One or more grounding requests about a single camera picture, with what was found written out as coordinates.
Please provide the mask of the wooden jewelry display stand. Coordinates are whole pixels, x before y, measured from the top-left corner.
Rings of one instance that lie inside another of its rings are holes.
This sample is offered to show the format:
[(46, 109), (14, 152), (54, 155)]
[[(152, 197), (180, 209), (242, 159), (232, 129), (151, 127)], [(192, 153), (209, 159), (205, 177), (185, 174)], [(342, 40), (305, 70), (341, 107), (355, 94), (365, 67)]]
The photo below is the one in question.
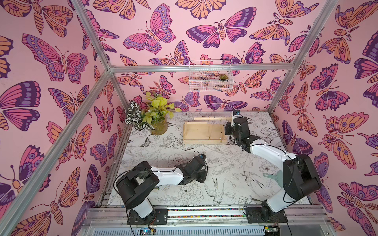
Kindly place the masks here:
[(198, 117), (185, 122), (183, 143), (185, 145), (218, 145), (227, 143), (225, 124), (231, 117)]

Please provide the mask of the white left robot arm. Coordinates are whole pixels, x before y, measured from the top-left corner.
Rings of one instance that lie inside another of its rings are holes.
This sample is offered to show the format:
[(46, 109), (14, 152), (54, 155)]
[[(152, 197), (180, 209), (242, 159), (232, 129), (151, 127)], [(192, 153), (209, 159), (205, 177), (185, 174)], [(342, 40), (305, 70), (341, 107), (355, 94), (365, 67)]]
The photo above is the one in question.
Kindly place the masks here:
[(136, 213), (139, 221), (149, 222), (156, 211), (148, 196), (157, 187), (204, 183), (208, 173), (206, 155), (199, 153), (186, 163), (171, 168), (151, 166), (147, 161), (120, 174), (113, 182), (114, 190), (121, 197), (130, 213)]

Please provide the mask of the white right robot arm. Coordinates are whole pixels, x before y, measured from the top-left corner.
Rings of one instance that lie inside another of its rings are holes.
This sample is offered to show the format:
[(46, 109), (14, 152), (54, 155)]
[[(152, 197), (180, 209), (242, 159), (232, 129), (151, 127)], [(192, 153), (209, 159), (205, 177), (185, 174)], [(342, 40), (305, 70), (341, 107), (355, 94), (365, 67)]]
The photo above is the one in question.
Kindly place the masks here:
[(269, 221), (287, 207), (321, 189), (319, 174), (307, 154), (284, 151), (252, 135), (248, 118), (240, 115), (239, 110), (233, 113), (231, 121), (226, 124), (225, 135), (232, 137), (242, 151), (262, 157), (282, 171), (282, 188), (261, 204), (264, 221)]

